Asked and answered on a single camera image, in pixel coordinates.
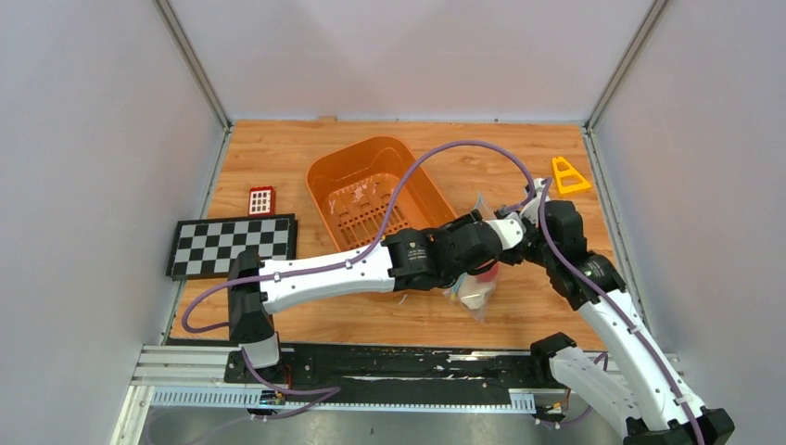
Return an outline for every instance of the black and white checkerboard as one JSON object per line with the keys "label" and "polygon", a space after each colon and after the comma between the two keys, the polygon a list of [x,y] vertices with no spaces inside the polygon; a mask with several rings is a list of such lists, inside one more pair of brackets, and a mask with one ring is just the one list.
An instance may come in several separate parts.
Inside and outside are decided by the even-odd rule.
{"label": "black and white checkerboard", "polygon": [[227,276],[230,261],[246,246],[259,246],[265,260],[293,260],[297,240],[294,214],[180,221],[167,276],[175,281]]}

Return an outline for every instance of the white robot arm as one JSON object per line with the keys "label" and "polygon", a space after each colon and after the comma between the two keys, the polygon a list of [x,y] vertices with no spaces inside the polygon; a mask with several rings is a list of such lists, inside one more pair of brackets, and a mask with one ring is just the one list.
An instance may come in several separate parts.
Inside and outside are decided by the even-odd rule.
{"label": "white robot arm", "polygon": [[[279,361],[272,314],[308,301],[356,292],[449,287],[462,273],[483,273],[498,261],[511,265],[534,262],[546,269],[554,289],[598,333],[628,385],[621,385],[594,365],[564,334],[532,345],[543,374],[581,395],[626,445],[700,443],[692,433],[684,404],[691,417],[698,419],[706,445],[726,443],[734,429],[726,411],[708,410],[671,366],[641,321],[612,263],[587,251],[583,222],[573,204],[541,200],[544,181],[535,184],[536,199],[519,211],[500,211],[498,219],[491,221],[482,221],[473,212],[435,229],[403,229],[374,246],[363,261],[353,263],[350,259],[366,247],[305,260],[264,263],[259,263],[255,252],[244,252],[233,264],[230,278],[272,273],[273,280],[230,289],[230,339],[246,349],[255,368],[272,366]],[[604,299],[554,256],[539,226],[541,203],[556,246],[603,291]],[[341,262],[345,267],[340,269],[286,276],[287,271],[319,269]],[[629,328],[609,300],[622,309],[634,327]],[[672,392],[669,380],[676,382],[681,397]]]}

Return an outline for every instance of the red and white block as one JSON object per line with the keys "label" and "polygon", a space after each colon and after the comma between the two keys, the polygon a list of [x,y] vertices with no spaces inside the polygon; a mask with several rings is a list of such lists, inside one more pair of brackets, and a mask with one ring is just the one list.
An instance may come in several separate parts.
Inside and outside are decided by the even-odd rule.
{"label": "red and white block", "polygon": [[273,215],[274,204],[275,191],[271,186],[252,188],[248,197],[248,216]]}

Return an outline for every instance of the floor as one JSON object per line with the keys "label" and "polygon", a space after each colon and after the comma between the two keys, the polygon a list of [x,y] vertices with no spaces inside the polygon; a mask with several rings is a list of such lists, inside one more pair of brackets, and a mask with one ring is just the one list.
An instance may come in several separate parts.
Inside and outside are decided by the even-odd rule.
{"label": "floor", "polygon": [[[570,416],[587,406],[571,400]],[[152,408],[149,439],[156,445],[186,443],[227,422],[248,418],[245,410],[226,408]],[[291,419],[240,422],[210,435],[200,444],[302,443],[313,445],[399,445],[446,443],[500,445],[572,445],[620,443],[597,413],[559,430],[536,426],[526,414],[385,413],[314,411]],[[140,445],[149,445],[141,439]]]}
{"label": "floor", "polygon": [[[453,140],[489,141],[512,151],[535,177],[551,175],[551,158],[564,156],[591,180],[581,133],[573,125],[240,121],[208,217],[246,216],[248,190],[272,185],[276,212],[292,212],[298,218],[298,258],[336,252],[306,188],[306,170],[321,156],[380,134],[403,140],[416,157]],[[492,208],[520,200],[524,193],[521,173],[507,159],[482,148],[448,150],[430,159],[425,169],[459,214],[475,205],[478,191]],[[612,258],[596,191],[569,198],[583,216],[589,248]],[[187,282],[178,313],[220,281]],[[191,321],[194,325],[213,324],[226,317],[226,297],[219,293],[197,307]],[[502,267],[501,281],[483,324],[466,309],[450,304],[441,291],[348,295],[303,304],[274,318],[282,341],[525,349],[533,341],[563,331],[586,350],[605,349],[591,328],[551,289],[544,271],[531,264]],[[191,335],[175,320],[171,336],[226,339],[228,334],[219,329]]]}

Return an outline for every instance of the wooden surface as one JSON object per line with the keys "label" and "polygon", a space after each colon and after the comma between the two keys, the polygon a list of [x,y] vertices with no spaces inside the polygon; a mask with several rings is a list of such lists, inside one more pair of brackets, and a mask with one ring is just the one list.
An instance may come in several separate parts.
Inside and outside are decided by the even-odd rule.
{"label": "wooden surface", "polygon": [[[418,157],[457,139],[481,139],[512,151],[534,177],[551,175],[551,158],[565,156],[591,178],[581,134],[572,125],[458,124],[357,121],[240,121],[229,145],[210,218],[246,216],[248,190],[272,185],[276,212],[297,215],[298,258],[336,252],[314,207],[305,173],[319,157],[362,139],[380,135],[400,138]],[[459,214],[483,192],[492,208],[522,199],[526,182],[514,165],[484,148],[458,147],[425,164],[434,182]],[[589,248],[612,257],[596,191],[570,197],[584,218]],[[440,291],[430,293],[356,294],[315,301],[276,314],[283,341],[340,342],[428,346],[528,348],[535,340],[563,331],[588,350],[604,349],[590,327],[570,310],[537,266],[502,265],[501,280],[488,304],[486,321],[476,322]],[[209,286],[221,280],[189,281],[178,314]],[[193,325],[227,319],[226,294],[219,292],[193,312]],[[172,337],[227,338],[219,329],[194,336],[176,319]]]}

